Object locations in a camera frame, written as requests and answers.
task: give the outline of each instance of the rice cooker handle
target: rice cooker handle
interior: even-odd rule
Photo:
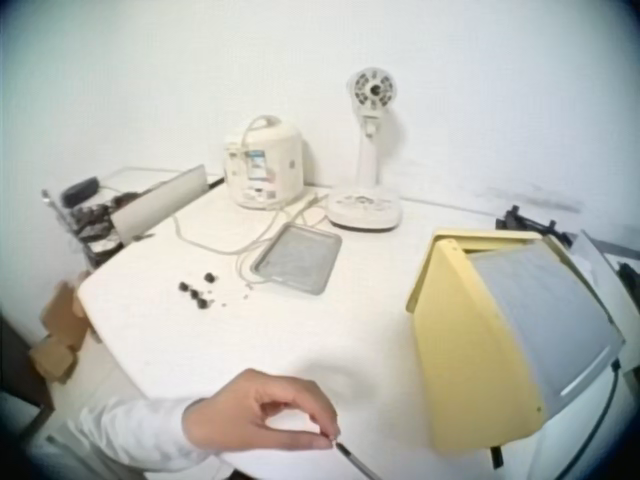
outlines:
[[[247,124],[247,126],[244,128],[244,131],[242,132],[242,139],[240,140],[241,148],[244,148],[245,146],[244,142],[247,138],[247,134],[249,133],[249,130],[253,130],[255,124],[258,123],[260,120],[264,120],[266,126],[273,126],[281,123],[281,120],[278,117],[275,117],[273,115],[260,115],[254,118]]]

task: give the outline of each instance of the metal tray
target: metal tray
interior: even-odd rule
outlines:
[[[342,238],[315,228],[285,223],[251,265],[259,277],[312,295],[324,292]]]

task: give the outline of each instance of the white wall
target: white wall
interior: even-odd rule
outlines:
[[[332,185],[355,171],[345,84],[391,71],[383,178],[407,197],[586,226],[640,246],[640,35],[617,2],[44,2],[5,21],[2,303],[37,313],[79,268],[38,201],[121,165],[220,171],[249,117],[294,121]]]

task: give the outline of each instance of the tabletop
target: tabletop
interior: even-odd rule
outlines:
[[[310,194],[287,211],[296,212]],[[181,241],[171,219],[89,277],[79,296],[115,359],[148,397],[211,395],[249,367],[300,376],[328,394],[339,414],[341,441],[382,478],[524,478],[533,437],[505,448],[499,472],[488,451],[446,458],[430,450],[424,385],[404,308],[435,229],[492,229],[494,219],[414,202],[403,202],[403,209],[401,225],[384,234],[339,230],[326,220],[319,225],[343,240],[320,296],[276,284],[247,285],[236,273],[234,256]],[[177,218],[185,237],[231,251],[256,238],[273,215],[279,217],[271,232],[285,215],[238,207],[222,186]],[[309,223],[321,215],[320,209],[309,211]],[[218,278],[213,285],[203,279],[208,272]],[[179,291],[181,281],[214,303],[198,309]],[[593,401],[583,400],[579,415],[601,408],[606,381],[599,379],[599,390],[596,382],[585,392]],[[272,425],[314,428],[293,412]],[[578,445],[582,438],[569,443]],[[261,450],[223,458],[263,479],[362,478],[337,451]]]

